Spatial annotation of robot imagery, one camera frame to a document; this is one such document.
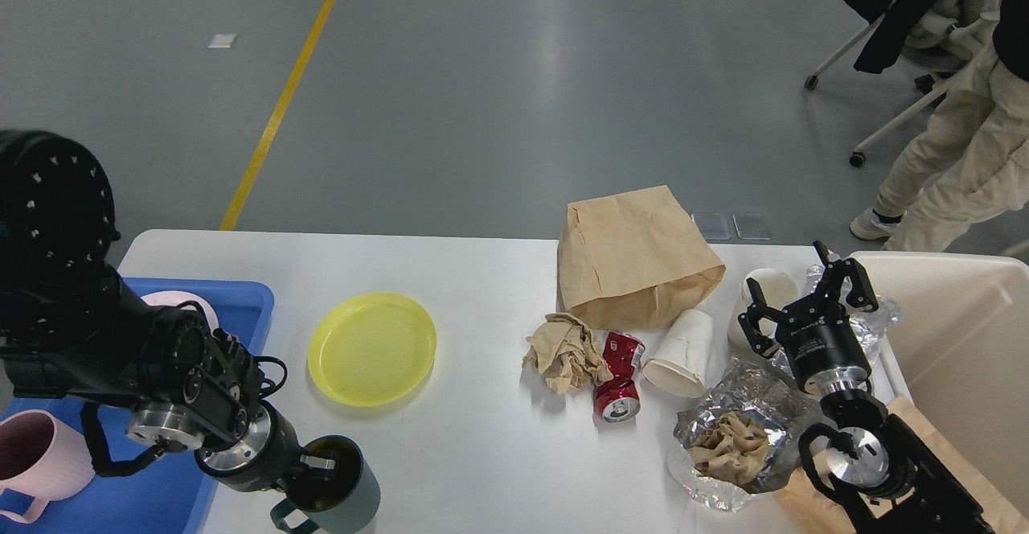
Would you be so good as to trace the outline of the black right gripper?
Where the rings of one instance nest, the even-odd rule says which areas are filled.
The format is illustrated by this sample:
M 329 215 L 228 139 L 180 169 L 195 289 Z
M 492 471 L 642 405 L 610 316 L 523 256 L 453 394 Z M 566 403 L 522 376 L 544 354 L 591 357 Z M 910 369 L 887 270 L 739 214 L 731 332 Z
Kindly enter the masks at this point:
M 736 316 L 751 351 L 765 359 L 786 354 L 800 390 L 815 397 L 859 390 L 871 365 L 854 334 L 847 310 L 875 313 L 879 301 L 867 271 L 852 257 L 835 255 L 822 241 L 813 242 L 823 273 L 811 296 L 770 306 L 762 282 L 747 277 L 749 302 Z

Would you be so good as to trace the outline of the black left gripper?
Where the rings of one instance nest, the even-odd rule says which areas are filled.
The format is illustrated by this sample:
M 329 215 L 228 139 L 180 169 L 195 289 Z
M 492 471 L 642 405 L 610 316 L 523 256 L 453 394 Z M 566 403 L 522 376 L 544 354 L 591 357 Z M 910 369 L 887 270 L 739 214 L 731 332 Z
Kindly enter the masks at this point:
M 241 440 L 223 450 L 196 450 L 196 465 L 234 491 L 263 491 L 304 472 L 338 471 L 338 453 L 306 453 L 293 424 L 261 401 Z

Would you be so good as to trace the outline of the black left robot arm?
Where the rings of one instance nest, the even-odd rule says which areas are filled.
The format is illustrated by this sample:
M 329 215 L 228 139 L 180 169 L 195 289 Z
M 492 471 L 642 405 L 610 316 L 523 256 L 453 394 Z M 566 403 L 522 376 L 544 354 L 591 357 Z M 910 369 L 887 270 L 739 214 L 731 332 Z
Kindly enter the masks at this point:
M 80 143 L 4 129 L 2 362 L 15 397 L 84 399 L 103 478 L 190 452 L 237 491 L 341 478 L 342 455 L 304 447 L 268 402 L 278 386 L 201 304 L 151 306 L 108 263 L 119 238 L 113 187 Z

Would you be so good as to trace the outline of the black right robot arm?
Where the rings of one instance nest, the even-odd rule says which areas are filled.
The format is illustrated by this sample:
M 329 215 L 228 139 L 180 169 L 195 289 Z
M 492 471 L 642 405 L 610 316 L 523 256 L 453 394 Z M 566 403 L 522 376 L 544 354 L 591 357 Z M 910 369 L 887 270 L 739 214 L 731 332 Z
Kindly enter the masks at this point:
M 875 313 L 867 271 L 814 242 L 822 273 L 811 293 L 769 306 L 753 277 L 738 322 L 754 353 L 783 353 L 801 391 L 826 417 L 799 439 L 801 467 L 857 533 L 991 533 L 982 506 L 901 417 L 872 395 L 853 311 Z

